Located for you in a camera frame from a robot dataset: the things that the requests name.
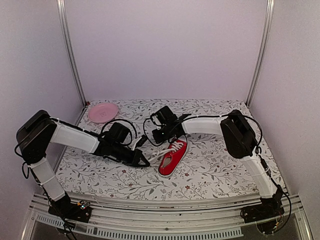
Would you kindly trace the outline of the red canvas sneaker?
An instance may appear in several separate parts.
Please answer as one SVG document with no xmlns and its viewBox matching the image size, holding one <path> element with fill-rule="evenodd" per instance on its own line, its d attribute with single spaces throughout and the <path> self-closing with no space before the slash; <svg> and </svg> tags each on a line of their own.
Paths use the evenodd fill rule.
<svg viewBox="0 0 320 240">
<path fill-rule="evenodd" d="M 161 158 L 158 172 L 162 177 L 170 177 L 179 163 L 183 160 L 188 150 L 187 140 L 177 139 L 167 149 L 156 150 L 152 153 L 149 163 L 154 163 Z"/>
</svg>

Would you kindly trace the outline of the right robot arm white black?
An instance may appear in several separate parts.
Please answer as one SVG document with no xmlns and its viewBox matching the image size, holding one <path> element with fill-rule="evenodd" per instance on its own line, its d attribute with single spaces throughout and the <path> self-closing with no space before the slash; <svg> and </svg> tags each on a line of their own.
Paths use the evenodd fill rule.
<svg viewBox="0 0 320 240">
<path fill-rule="evenodd" d="M 185 113 L 177 116 L 168 106 L 164 106 L 151 114 L 150 120 L 157 126 L 152 131 L 157 144 L 185 134 L 222 136 L 229 155 L 240 160 L 257 185 L 263 202 L 258 208 L 260 216 L 269 218 L 278 210 L 277 202 L 284 193 L 273 180 L 271 169 L 261 156 L 261 140 L 256 139 L 255 131 L 249 124 L 251 117 L 237 109 L 223 115 L 192 116 Z"/>
</svg>

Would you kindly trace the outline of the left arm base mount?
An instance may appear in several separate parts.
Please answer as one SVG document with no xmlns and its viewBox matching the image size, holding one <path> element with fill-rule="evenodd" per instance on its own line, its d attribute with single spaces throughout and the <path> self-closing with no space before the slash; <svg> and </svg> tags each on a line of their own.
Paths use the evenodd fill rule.
<svg viewBox="0 0 320 240">
<path fill-rule="evenodd" d="M 48 209 L 48 213 L 62 219 L 88 223 L 92 214 L 91 203 L 81 200 L 72 203 L 69 200 L 52 201 Z"/>
</svg>

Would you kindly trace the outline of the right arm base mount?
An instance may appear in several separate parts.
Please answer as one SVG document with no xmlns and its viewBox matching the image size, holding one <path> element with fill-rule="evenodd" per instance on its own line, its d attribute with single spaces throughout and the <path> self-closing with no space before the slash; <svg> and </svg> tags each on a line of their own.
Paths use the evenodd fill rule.
<svg viewBox="0 0 320 240">
<path fill-rule="evenodd" d="M 263 235 L 272 235 L 278 232 L 281 220 L 285 213 L 282 201 L 267 200 L 262 198 L 260 204 L 245 206 L 240 210 L 240 216 L 245 223 L 259 222 L 256 224 L 258 231 Z"/>
</svg>

